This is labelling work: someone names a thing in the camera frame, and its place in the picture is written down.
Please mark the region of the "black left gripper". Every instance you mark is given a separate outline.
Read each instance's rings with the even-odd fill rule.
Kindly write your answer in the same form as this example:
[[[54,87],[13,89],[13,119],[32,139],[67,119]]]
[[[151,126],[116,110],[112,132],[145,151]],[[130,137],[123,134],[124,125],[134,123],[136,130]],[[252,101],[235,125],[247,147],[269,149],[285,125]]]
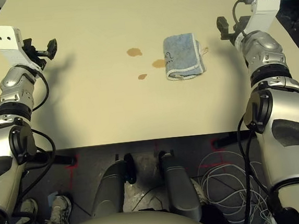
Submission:
[[[35,62],[41,70],[44,70],[46,66],[46,60],[44,57],[48,57],[52,60],[57,53],[57,41],[56,39],[52,39],[47,44],[46,51],[37,51],[35,47],[31,44],[32,39],[28,38],[23,41],[23,50],[29,51],[29,58]]]

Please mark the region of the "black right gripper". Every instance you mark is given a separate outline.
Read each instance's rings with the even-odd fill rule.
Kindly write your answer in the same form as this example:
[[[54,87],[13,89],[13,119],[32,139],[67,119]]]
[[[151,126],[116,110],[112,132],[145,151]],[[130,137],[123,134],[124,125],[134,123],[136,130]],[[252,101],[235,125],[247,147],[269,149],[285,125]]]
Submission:
[[[229,40],[231,43],[235,43],[238,37],[241,39],[246,37],[245,28],[247,27],[249,16],[240,17],[240,25],[235,25],[233,27],[233,33],[229,33],[229,24],[227,19],[223,17],[217,17],[217,29],[220,31],[221,40]]]

